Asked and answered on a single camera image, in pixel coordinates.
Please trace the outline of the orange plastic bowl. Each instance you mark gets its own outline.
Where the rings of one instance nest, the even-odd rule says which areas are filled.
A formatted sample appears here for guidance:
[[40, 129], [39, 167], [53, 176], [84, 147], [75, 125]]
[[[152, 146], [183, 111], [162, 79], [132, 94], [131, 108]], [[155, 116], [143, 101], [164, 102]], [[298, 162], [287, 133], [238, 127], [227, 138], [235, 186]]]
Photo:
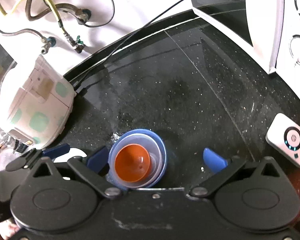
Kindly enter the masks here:
[[139, 144], [129, 144], [121, 148], [114, 161], [116, 175], [128, 183], [136, 183], [145, 179], [151, 168], [150, 154]]

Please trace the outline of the white rice cooker green spots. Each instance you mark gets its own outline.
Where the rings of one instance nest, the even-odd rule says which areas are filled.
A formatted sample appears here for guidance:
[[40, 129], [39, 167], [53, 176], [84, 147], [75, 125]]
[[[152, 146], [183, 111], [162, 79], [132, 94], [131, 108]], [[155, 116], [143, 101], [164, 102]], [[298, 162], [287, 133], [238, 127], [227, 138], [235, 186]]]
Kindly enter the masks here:
[[0, 90], [0, 129], [37, 149], [49, 146], [72, 112], [73, 86], [39, 55], [16, 65]]

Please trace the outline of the white device blue light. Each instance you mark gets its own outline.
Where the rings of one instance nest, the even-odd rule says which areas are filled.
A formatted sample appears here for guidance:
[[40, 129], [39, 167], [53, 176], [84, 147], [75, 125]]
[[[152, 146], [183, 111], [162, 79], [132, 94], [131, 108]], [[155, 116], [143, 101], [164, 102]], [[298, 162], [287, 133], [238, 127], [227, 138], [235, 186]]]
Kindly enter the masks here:
[[275, 115], [266, 141], [300, 168], [300, 126], [282, 113]]

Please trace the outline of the white microwave oven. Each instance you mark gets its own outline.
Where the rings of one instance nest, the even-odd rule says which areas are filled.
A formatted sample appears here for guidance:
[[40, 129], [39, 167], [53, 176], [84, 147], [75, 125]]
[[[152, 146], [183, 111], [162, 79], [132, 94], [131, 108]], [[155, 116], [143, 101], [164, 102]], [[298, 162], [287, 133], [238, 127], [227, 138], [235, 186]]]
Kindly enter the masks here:
[[300, 99], [300, 0], [191, 0], [196, 15]]

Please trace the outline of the blue wall valve left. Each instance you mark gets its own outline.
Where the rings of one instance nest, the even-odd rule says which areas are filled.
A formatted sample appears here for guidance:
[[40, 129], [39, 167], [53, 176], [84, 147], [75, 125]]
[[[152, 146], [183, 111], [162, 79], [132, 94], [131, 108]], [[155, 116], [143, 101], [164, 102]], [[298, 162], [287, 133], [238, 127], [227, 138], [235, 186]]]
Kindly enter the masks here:
[[48, 38], [42, 38], [41, 42], [43, 43], [42, 48], [40, 50], [40, 53], [45, 55], [49, 52], [49, 49], [51, 47], [54, 47], [56, 45], [56, 39], [52, 36], [48, 37]]

